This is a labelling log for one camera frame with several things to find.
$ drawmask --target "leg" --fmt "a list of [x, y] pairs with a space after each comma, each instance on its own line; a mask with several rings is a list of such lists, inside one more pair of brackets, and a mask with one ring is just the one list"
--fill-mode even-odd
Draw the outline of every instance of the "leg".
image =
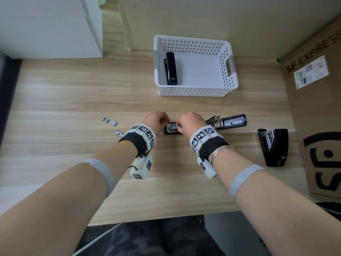
[[225, 256], [200, 221], [201, 216], [164, 219], [162, 246], [176, 256]]
[[122, 223], [112, 233], [105, 256], [166, 256], [160, 220]]

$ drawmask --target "person's right hand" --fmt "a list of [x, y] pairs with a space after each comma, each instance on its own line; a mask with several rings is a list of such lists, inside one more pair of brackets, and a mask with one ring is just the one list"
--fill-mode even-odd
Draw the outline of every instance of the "person's right hand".
[[207, 125], [206, 121], [195, 112], [187, 112], [176, 120], [178, 131], [186, 137], [191, 136], [201, 127]]

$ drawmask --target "stapler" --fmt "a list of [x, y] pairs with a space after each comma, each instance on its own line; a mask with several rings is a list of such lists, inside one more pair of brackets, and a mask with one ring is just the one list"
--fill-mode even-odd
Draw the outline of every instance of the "stapler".
[[268, 167], [283, 166], [288, 156], [288, 130], [280, 128], [268, 131], [261, 128], [258, 129], [258, 136], [266, 165]]
[[[240, 128], [247, 125], [245, 114], [221, 118], [219, 115], [213, 116], [206, 120], [208, 125], [214, 126], [217, 130]], [[165, 135], [180, 134], [177, 129], [176, 122], [169, 122], [164, 128], [163, 133]]]

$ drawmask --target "cardboard box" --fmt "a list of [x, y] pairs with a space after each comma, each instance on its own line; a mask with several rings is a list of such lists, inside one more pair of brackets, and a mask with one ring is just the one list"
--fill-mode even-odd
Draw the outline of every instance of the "cardboard box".
[[0, 36], [14, 59], [103, 56], [97, 0], [0, 0]]
[[341, 202], [341, 17], [282, 63], [309, 192]]

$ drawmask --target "bangle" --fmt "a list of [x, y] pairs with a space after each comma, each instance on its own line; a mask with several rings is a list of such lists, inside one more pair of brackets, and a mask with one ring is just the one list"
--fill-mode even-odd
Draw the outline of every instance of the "bangle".
[[221, 151], [221, 150], [223, 150], [224, 148], [232, 148], [233, 149], [233, 147], [232, 146], [230, 146], [230, 145], [223, 145], [223, 146], [220, 146], [220, 147], [218, 147], [217, 149], [215, 149], [213, 152], [212, 152], [212, 158], [211, 158], [211, 165], [213, 166], [213, 160], [214, 160], [214, 158], [215, 158], [215, 156]]

